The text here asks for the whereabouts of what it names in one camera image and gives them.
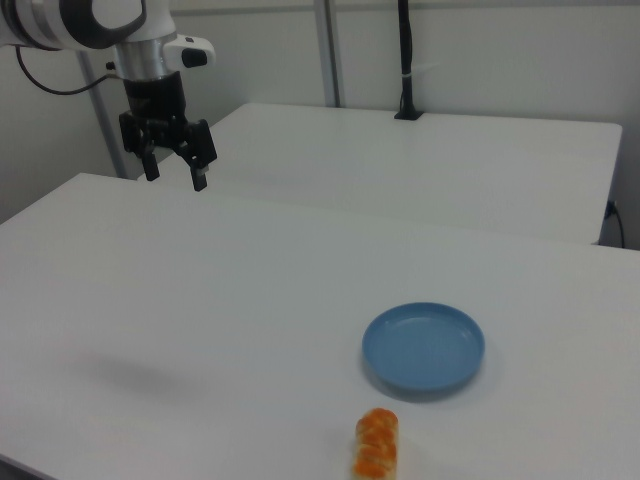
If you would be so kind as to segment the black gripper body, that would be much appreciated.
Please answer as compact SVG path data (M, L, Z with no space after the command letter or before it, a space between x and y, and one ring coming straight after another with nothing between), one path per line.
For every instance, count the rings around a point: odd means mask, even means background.
M154 146L176 149L186 119L179 73L150 81L124 81L129 110Z

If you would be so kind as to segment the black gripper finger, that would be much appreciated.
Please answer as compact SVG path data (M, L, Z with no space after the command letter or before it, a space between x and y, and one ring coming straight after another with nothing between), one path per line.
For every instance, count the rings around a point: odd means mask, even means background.
M159 169L154 154L154 145L142 130L136 118L125 112L119 116L119 125L124 150L133 153L140 161L146 179L151 182L159 177Z
M207 121L186 122L174 152L188 165L194 190L204 190L208 185L206 173L209 165L217 159Z

